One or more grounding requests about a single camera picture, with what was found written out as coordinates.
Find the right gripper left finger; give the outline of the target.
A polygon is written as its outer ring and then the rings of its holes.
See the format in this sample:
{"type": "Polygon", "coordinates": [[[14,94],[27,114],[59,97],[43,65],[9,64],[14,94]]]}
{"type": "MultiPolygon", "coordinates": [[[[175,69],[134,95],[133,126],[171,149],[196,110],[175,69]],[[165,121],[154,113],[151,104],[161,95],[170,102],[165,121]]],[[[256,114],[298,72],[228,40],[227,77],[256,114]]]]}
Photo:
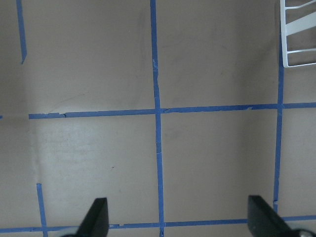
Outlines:
{"type": "Polygon", "coordinates": [[[108,202],[96,198],[76,231],[78,237],[106,237],[109,231],[108,202]]]}

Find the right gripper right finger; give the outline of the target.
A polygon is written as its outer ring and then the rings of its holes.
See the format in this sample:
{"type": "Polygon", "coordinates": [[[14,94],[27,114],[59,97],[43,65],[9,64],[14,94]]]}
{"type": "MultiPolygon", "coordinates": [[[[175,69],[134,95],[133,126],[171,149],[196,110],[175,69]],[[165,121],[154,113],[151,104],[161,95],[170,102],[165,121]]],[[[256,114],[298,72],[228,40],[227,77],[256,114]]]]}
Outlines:
{"type": "Polygon", "coordinates": [[[304,232],[290,228],[261,196],[248,196],[247,226],[253,237],[300,237],[304,232]]]}

